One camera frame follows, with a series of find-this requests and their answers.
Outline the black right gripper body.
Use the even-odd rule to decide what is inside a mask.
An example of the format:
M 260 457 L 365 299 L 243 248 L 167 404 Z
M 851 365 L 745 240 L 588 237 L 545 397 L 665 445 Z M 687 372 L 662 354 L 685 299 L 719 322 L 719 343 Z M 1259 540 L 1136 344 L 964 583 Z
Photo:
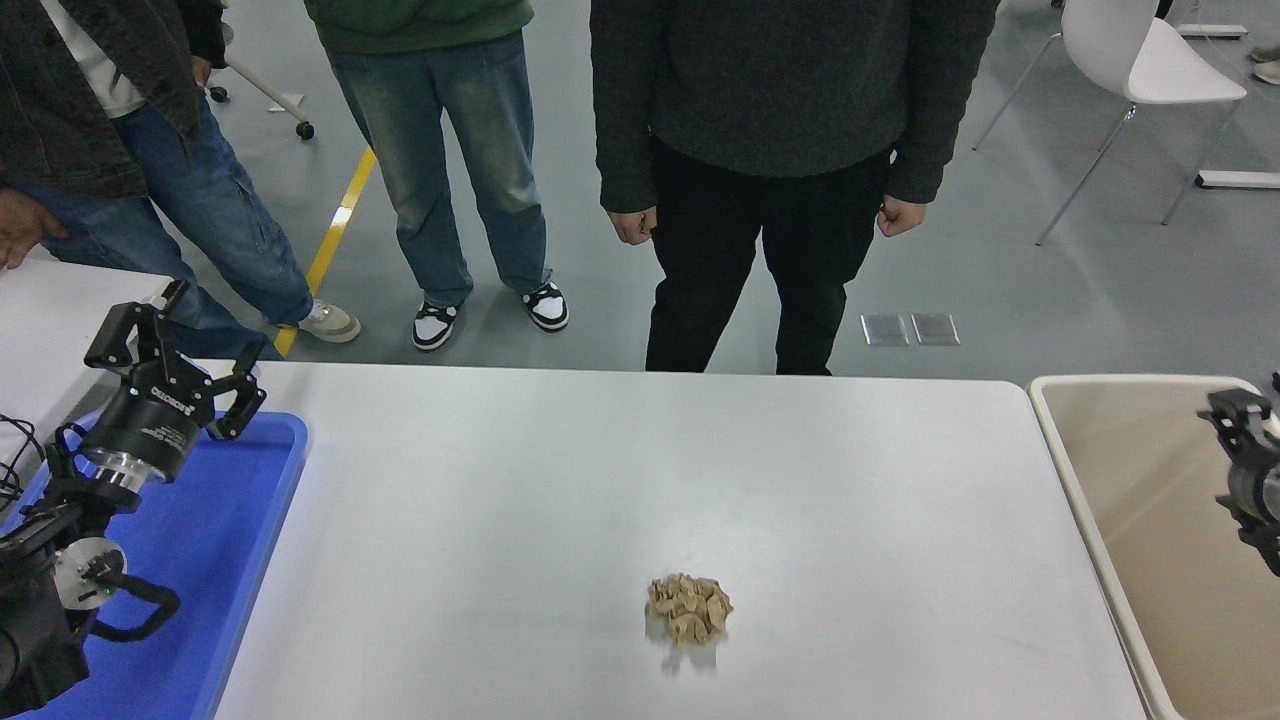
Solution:
M 1263 446 L 1242 445 L 1231 460 L 1230 497 L 1256 521 L 1277 524 L 1277 451 Z

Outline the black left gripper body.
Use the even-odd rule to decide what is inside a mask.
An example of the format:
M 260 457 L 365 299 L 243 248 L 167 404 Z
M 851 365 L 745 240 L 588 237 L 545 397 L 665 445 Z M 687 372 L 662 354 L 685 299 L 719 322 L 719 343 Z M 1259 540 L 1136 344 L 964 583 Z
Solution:
M 189 363 L 141 363 L 84 436 L 84 456 L 105 468 L 122 460 L 173 482 L 212 419 L 211 377 Z

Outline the person's right hand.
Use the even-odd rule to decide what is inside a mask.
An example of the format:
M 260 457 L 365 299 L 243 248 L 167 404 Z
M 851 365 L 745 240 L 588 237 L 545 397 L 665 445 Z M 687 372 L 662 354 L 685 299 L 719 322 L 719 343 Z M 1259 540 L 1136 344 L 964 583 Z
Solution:
M 1 188 L 1 268 L 17 269 L 46 237 L 67 240 L 69 231 L 42 204 L 8 186 Z
M 630 246 L 649 242 L 658 227 L 658 208 L 650 206 L 641 211 L 607 211 L 618 240 Z

